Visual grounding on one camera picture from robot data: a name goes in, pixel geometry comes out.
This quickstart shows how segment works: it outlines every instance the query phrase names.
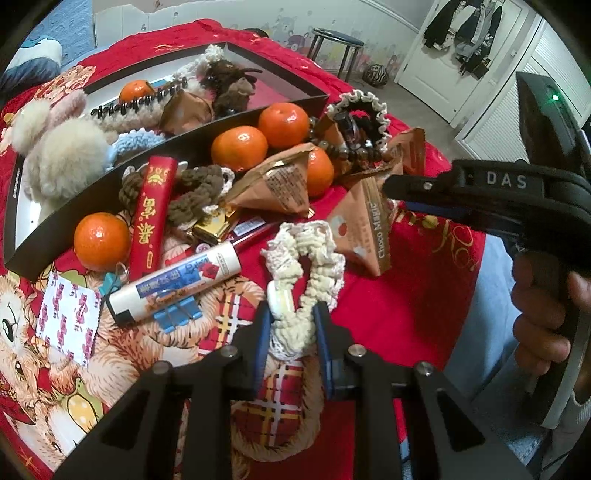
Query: hand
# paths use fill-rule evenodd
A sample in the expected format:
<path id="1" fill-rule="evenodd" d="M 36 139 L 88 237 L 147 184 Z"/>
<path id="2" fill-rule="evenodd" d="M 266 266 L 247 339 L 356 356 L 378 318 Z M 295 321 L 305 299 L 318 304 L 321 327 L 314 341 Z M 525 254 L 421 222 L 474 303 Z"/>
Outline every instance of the hand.
<path id="1" fill-rule="evenodd" d="M 522 314 L 513 325 L 513 334 L 519 342 L 515 360 L 524 370 L 543 375 L 551 362 L 560 363 L 570 353 L 570 342 L 553 332 L 564 322 L 564 306 L 546 291 L 533 286 L 534 275 L 527 255 L 515 260 L 513 265 L 515 287 L 511 294 L 513 304 Z M 571 272 L 567 279 L 569 295 L 573 303 L 584 312 L 591 312 L 591 280 Z M 591 396 L 591 349 L 581 367 L 575 386 L 577 399 Z"/>

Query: lip balm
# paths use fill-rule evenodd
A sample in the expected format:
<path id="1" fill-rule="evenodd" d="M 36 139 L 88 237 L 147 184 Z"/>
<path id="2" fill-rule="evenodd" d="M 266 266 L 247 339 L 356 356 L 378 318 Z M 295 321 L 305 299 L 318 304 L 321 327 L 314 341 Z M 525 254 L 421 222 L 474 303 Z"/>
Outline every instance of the lip balm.
<path id="1" fill-rule="evenodd" d="M 242 266 L 230 242 L 211 247 L 158 270 L 108 295 L 105 304 L 115 323 L 125 327 L 240 273 Z"/>

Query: blue binder clip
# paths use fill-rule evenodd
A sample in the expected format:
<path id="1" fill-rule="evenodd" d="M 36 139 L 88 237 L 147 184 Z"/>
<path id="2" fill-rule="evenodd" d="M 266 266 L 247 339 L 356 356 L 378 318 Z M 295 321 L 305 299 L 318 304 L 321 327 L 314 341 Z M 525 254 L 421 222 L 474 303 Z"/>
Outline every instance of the blue binder clip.
<path id="1" fill-rule="evenodd" d="M 197 320 L 203 316 L 195 297 L 192 295 L 163 308 L 154 313 L 154 320 L 158 322 L 164 333 L 172 333 L 176 327 L 184 326 L 191 320 Z"/>
<path id="2" fill-rule="evenodd" d="M 123 284 L 121 283 L 119 275 L 109 272 L 107 275 L 105 275 L 105 281 L 99 287 L 99 292 L 103 297 L 105 297 L 109 293 L 120 290 L 122 286 Z"/>

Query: hanging clothes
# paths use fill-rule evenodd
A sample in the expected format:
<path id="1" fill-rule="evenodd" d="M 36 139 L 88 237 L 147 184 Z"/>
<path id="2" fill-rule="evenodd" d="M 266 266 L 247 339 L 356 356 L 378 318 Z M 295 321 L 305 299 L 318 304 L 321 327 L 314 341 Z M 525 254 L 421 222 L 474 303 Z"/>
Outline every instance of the hanging clothes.
<path id="1" fill-rule="evenodd" d="M 466 72 L 474 73 L 476 69 L 478 69 L 478 78 L 481 78 L 486 73 L 486 71 L 488 71 L 487 69 L 483 69 L 481 66 L 491 53 L 492 43 L 495 41 L 496 32 L 499 29 L 499 25 L 501 24 L 502 15 L 503 7 L 499 6 L 491 15 L 491 20 L 488 24 L 487 30 L 483 31 L 483 33 L 480 35 L 482 41 L 475 45 L 474 49 L 464 49 L 464 52 L 471 50 L 469 56 L 458 56 L 458 60 L 462 62 L 462 66 L 460 68 L 461 74 Z"/>
<path id="2" fill-rule="evenodd" d="M 482 0 L 450 0 L 429 24 L 423 38 L 429 48 L 444 50 L 453 44 L 456 31 L 469 19 Z"/>
<path id="3" fill-rule="evenodd" d="M 478 4 L 474 5 L 474 10 L 470 18 L 468 18 L 462 26 L 457 30 L 456 40 L 457 41 L 465 41 L 470 42 L 472 38 L 476 34 L 476 29 L 478 27 L 478 23 L 480 21 L 480 12 L 484 11 L 485 9 L 482 8 L 483 5 L 481 4 L 480 0 L 478 0 Z"/>
<path id="4" fill-rule="evenodd" d="M 480 18 L 482 19 L 482 22 L 479 20 L 479 25 L 477 26 L 476 32 L 475 32 L 475 35 L 476 35 L 476 33 L 478 33 L 478 37 L 476 38 L 474 36 L 474 37 L 472 37 L 472 39 L 470 39 L 470 41 L 465 41 L 465 40 L 460 41 L 456 45 L 456 55 L 457 55 L 458 60 L 460 60 L 462 62 L 468 61 L 472 57 L 474 52 L 482 45 L 486 36 L 490 32 L 493 16 L 496 13 L 495 7 L 496 7 L 496 2 L 491 2 L 487 6 L 484 6 L 484 4 L 481 6 Z"/>
<path id="5" fill-rule="evenodd" d="M 447 37 L 445 39 L 445 42 L 443 43 L 443 45 L 441 45 L 441 50 L 449 48 L 453 45 L 454 41 L 457 39 L 457 32 L 466 23 L 466 21 L 468 21 L 472 17 L 475 10 L 476 7 L 468 4 L 466 4 L 464 8 L 458 8 L 456 10 L 456 12 L 453 14 L 452 24 L 447 30 Z"/>
<path id="6" fill-rule="evenodd" d="M 449 26 L 452 24 L 453 16 L 458 8 L 463 8 L 466 5 L 465 1 L 450 0 L 435 16 L 433 21 L 425 30 L 423 38 L 425 45 L 433 48 L 435 44 L 443 45 L 445 43 Z"/>

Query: red wrapper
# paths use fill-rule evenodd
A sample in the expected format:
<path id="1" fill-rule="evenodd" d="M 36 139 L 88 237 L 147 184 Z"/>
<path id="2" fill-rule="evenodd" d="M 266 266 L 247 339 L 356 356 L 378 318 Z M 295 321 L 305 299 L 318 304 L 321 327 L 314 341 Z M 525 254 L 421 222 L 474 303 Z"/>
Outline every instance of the red wrapper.
<path id="1" fill-rule="evenodd" d="M 134 216 L 134 237 L 129 254 L 129 280 L 135 281 L 160 266 L 160 246 L 178 162 L 151 157 Z"/>

